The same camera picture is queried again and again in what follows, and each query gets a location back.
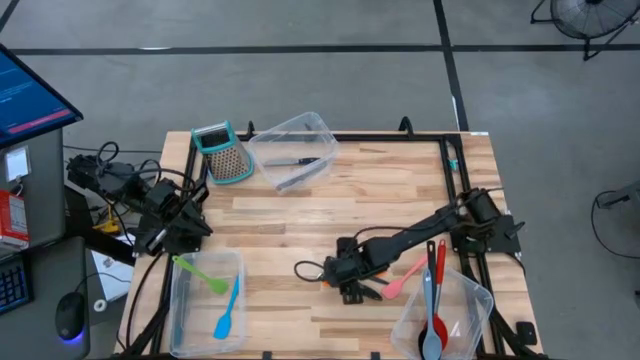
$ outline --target keyboard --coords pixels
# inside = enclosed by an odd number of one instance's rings
[[[33,300],[22,254],[0,260],[0,315]]]

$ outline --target green spatula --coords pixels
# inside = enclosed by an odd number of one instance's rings
[[[224,281],[222,279],[215,279],[215,278],[208,277],[207,275],[203,274],[195,266],[189,264],[188,261],[186,261],[185,259],[181,258],[180,256],[174,256],[171,259],[173,260],[174,263],[178,264],[181,268],[187,270],[188,272],[192,273],[193,275],[195,275],[195,276],[201,278],[202,280],[206,281],[206,283],[209,285],[209,288],[214,293],[222,295],[222,294],[226,293],[227,290],[229,289],[229,284],[227,284],[226,281]]]

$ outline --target yellow object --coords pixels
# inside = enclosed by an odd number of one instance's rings
[[[109,219],[107,219],[107,221],[103,222],[102,224],[94,226],[93,228],[107,234],[119,234],[120,226],[118,226],[118,223],[113,218],[113,214],[111,213],[111,205],[107,206],[107,209],[109,211]]]

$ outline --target fan stand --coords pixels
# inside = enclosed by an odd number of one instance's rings
[[[536,5],[536,7],[533,9],[533,11],[531,12],[531,19],[530,19],[530,23],[531,24],[536,24],[536,23],[553,23],[555,22],[555,19],[553,18],[549,18],[549,19],[537,19],[535,17],[536,12],[540,9],[540,7],[542,6],[542,4],[544,4],[544,2],[547,0],[540,0],[540,2],[538,3],[538,5]],[[602,2],[602,0],[587,0],[587,3],[591,3],[591,4],[598,4]],[[624,23],[624,25],[622,25],[615,33],[613,33],[613,35],[611,35],[609,37],[609,39],[607,39],[607,41],[605,41],[604,44],[602,44],[602,48],[598,51],[595,52],[591,52],[591,39],[590,38],[584,38],[584,52],[582,55],[582,60],[587,61],[589,59],[592,59],[594,56],[600,54],[602,52],[602,50],[606,50],[607,45],[609,45],[615,38],[618,37],[618,35],[620,35],[629,25],[635,23],[638,20],[638,18],[636,17],[631,17],[629,18],[629,20],[627,20],[627,22]]]

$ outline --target gray spoon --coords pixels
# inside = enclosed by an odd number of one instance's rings
[[[425,360],[438,360],[442,355],[442,341],[433,329],[433,288],[431,286],[433,278],[431,277],[431,271],[425,269],[422,287],[424,289],[424,302],[427,303],[427,314],[429,320],[427,321],[427,335],[422,343],[422,356]]]

